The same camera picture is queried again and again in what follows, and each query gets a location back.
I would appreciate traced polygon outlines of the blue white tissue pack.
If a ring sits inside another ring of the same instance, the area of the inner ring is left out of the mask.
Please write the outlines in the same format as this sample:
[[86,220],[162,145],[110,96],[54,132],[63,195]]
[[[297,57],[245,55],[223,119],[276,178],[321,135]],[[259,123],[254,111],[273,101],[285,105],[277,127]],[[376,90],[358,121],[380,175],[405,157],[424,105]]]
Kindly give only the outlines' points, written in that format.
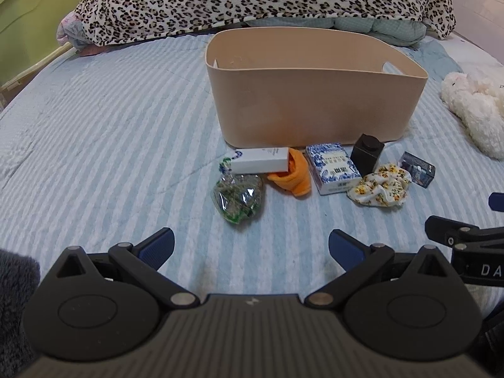
[[308,145],[305,154],[320,195],[347,192],[360,183],[360,172],[340,143]]

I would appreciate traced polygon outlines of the green plastic drawer cabinet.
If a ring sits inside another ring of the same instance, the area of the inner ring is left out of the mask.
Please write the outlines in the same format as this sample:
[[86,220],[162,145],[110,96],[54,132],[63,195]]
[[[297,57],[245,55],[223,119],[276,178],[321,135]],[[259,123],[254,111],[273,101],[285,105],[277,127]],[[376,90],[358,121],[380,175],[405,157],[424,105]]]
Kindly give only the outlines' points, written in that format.
[[1,83],[58,49],[56,29],[80,0],[1,0]]

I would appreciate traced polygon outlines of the white rectangular cosmetic box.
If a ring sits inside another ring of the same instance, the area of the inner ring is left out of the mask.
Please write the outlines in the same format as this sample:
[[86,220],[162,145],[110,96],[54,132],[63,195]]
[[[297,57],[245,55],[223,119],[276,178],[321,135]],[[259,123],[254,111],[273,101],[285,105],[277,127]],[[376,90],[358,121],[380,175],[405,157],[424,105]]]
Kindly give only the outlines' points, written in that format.
[[227,154],[235,174],[287,172],[289,148],[242,148]]

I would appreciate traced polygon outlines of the grey fuzzy sleeve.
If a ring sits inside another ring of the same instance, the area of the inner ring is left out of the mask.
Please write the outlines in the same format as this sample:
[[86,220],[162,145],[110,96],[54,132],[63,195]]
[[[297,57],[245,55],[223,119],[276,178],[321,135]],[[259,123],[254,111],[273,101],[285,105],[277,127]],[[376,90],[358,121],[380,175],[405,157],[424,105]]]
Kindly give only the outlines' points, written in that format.
[[1,250],[1,377],[14,377],[36,357],[22,316],[40,282],[36,260]]

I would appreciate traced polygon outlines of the green glass bead bag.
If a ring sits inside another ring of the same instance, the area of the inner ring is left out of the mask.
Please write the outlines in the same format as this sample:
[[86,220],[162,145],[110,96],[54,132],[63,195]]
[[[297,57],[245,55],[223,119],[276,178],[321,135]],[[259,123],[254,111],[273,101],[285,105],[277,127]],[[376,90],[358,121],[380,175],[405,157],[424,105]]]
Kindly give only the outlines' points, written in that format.
[[219,165],[220,178],[212,190],[212,200],[220,215],[231,224],[241,224],[259,213],[264,199],[264,183],[256,174],[233,173],[230,157]]

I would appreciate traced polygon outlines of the floral fabric scrunchie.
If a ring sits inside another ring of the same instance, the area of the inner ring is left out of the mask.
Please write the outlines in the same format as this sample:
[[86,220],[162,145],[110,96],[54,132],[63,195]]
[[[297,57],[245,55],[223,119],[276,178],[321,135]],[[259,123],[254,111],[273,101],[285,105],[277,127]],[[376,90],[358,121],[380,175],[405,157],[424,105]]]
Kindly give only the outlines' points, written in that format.
[[400,207],[405,202],[411,182],[408,171],[390,163],[367,174],[347,191],[347,197],[366,207]]

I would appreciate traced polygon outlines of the light blue striped bedsheet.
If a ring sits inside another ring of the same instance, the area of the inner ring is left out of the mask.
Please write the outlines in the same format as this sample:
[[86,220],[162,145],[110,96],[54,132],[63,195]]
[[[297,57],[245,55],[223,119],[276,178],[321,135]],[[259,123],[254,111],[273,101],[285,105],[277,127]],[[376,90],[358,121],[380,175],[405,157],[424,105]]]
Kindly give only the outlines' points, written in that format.
[[339,272],[327,249],[334,229],[415,252],[431,215],[502,225],[488,198],[503,189],[503,164],[473,147],[439,96],[456,52],[476,68],[500,65],[466,41],[432,37],[409,51],[430,78],[406,135],[381,156],[396,162],[410,152],[432,163],[429,187],[412,185],[396,210],[267,187],[257,218],[229,224],[211,198],[227,146],[204,63],[208,42],[185,36],[90,57],[67,52],[19,93],[1,114],[3,249],[48,271],[67,246],[103,252],[167,226],[176,248],[162,271],[197,295],[306,295]]

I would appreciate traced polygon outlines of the teal quilted comforter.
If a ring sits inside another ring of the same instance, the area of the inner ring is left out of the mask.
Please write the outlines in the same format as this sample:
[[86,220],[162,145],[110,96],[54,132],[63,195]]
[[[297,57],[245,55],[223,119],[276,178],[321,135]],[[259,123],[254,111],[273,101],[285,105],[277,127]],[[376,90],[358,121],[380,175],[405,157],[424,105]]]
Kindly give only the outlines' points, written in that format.
[[334,29],[345,32],[362,33],[385,43],[409,47],[419,43],[427,33],[427,26],[413,20],[380,20],[372,18],[264,18],[249,20],[245,24],[258,26],[299,26]]

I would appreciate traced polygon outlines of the small dark transparent box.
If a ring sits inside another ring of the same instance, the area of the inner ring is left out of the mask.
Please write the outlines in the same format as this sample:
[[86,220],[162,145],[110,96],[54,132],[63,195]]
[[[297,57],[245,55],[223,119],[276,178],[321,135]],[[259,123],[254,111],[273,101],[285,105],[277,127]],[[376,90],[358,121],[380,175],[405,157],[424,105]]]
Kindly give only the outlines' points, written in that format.
[[412,181],[424,189],[431,184],[436,174],[436,167],[419,157],[404,152],[399,160],[399,166],[409,172]]

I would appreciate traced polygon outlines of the orange knit cloth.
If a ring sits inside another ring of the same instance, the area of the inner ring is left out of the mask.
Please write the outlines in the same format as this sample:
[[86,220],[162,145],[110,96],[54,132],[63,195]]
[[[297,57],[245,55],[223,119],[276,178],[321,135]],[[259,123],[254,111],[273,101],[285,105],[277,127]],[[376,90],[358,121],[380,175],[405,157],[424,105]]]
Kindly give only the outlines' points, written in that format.
[[311,178],[308,162],[300,150],[289,148],[287,172],[269,173],[267,179],[295,197],[303,197],[311,192]]

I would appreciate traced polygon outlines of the beige plastic storage basket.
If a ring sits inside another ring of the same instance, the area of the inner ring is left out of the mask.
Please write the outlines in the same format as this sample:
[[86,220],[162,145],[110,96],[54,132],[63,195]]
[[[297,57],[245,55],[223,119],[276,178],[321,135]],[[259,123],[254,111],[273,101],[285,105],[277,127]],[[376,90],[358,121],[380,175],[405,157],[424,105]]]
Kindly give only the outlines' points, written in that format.
[[251,27],[215,34],[205,63],[224,140],[235,148],[396,141],[429,75],[363,34]]

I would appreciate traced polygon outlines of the black square bottle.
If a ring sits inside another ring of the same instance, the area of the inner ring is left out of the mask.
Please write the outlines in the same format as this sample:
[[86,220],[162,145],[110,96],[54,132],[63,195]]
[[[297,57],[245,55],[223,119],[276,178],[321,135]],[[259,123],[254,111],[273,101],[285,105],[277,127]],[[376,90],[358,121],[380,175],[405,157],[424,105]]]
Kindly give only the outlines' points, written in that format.
[[376,137],[362,134],[355,143],[350,160],[362,177],[373,173],[384,149],[384,143]]

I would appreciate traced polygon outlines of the white plush bunny toy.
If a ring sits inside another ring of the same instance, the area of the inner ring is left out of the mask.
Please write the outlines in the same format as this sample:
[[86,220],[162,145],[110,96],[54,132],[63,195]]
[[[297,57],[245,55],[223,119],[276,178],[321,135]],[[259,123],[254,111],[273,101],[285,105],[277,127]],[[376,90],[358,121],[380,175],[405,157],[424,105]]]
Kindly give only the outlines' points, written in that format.
[[451,72],[441,83],[441,99],[482,153],[503,160],[502,87],[488,78]]

